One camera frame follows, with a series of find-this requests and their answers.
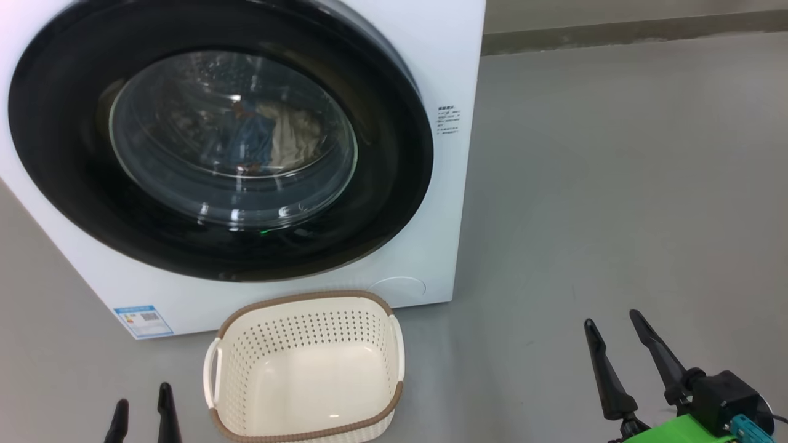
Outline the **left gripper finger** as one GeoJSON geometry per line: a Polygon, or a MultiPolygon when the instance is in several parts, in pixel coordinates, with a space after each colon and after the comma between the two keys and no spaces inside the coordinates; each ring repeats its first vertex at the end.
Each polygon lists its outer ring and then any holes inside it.
{"type": "Polygon", "coordinates": [[[121,399],[116,402],[115,412],[103,443],[124,443],[129,432],[129,401],[121,399]]]}
{"type": "Polygon", "coordinates": [[[174,392],[167,382],[161,383],[159,387],[157,410],[160,415],[157,443],[183,443],[174,392]]]}

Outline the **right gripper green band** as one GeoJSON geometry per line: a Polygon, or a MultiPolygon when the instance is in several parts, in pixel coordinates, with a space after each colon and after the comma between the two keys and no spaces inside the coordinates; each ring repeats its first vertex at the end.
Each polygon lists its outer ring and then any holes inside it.
{"type": "Polygon", "coordinates": [[[686,369],[641,311],[631,309],[629,316],[651,353],[665,400],[675,406],[677,415],[653,427],[639,420],[638,404],[616,375],[594,320],[586,319],[584,332],[603,418],[620,422],[621,437],[608,443],[776,443],[777,415],[756,389],[729,370],[708,376],[699,367],[686,369]]]}

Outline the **blue cartoon print garment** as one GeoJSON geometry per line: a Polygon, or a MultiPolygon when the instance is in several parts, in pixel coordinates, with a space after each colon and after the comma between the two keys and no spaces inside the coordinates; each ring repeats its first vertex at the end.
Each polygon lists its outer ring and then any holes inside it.
{"type": "Polygon", "coordinates": [[[324,140],[321,121],[293,105],[236,102],[226,121],[225,153],[244,175],[283,174],[313,163],[324,140]]]}

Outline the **black round washing machine door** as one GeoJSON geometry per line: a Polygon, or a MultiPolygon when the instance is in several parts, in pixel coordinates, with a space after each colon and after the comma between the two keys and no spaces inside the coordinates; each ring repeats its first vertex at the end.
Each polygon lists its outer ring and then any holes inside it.
{"type": "Polygon", "coordinates": [[[416,79],[333,0],[0,0],[4,182],[41,224],[212,281],[281,281],[373,253],[430,184],[416,79]],[[312,112],[313,163],[244,175],[236,102],[312,112]]]}

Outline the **cream perforated laundry basket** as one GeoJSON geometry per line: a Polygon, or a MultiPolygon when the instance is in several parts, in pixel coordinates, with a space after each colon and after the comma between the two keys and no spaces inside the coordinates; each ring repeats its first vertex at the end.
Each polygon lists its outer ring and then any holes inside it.
{"type": "Polygon", "coordinates": [[[245,306],[203,364],[209,415],[234,443],[366,443],[388,429],[404,378],[400,323],[362,290],[245,306]]]}

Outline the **white front-load washing machine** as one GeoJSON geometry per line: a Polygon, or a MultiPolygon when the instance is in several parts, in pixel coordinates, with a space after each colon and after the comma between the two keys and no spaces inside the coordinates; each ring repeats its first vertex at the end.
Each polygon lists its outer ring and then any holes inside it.
{"type": "Polygon", "coordinates": [[[174,335],[219,330],[231,314],[254,303],[313,292],[362,290],[391,308],[451,300],[459,250],[471,121],[480,65],[485,0],[333,0],[369,18],[390,39],[416,79],[434,145],[430,184],[416,213],[373,253],[320,274],[281,281],[212,281],[182,276],[99,250],[75,229],[41,224],[52,215],[29,207],[3,179],[48,238],[113,309],[153,305],[174,335]],[[458,134],[436,134],[439,106],[462,110],[458,134]]]}

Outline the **blue energy label sticker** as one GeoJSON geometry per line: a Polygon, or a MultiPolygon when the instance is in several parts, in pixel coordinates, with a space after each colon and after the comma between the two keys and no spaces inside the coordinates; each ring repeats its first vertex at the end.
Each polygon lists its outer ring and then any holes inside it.
{"type": "Polygon", "coordinates": [[[153,305],[113,309],[116,317],[136,340],[168,337],[174,334],[153,305]]]}

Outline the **small black text sticker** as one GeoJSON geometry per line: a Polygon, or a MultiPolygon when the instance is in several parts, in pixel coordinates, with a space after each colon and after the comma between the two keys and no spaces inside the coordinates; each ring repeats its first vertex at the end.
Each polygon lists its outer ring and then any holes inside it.
{"type": "Polygon", "coordinates": [[[462,110],[454,105],[439,106],[435,123],[436,134],[440,137],[458,134],[461,127],[461,116],[462,110]]]}

